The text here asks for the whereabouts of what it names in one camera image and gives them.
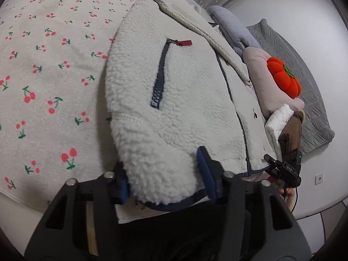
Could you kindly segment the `person's right hand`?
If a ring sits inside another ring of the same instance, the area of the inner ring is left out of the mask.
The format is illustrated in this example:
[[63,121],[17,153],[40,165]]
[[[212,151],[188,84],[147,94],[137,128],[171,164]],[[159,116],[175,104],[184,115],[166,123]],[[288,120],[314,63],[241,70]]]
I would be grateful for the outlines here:
[[284,199],[287,207],[291,210],[297,198],[296,191],[293,188],[284,189],[280,186],[277,186],[277,191],[279,192],[279,195]]

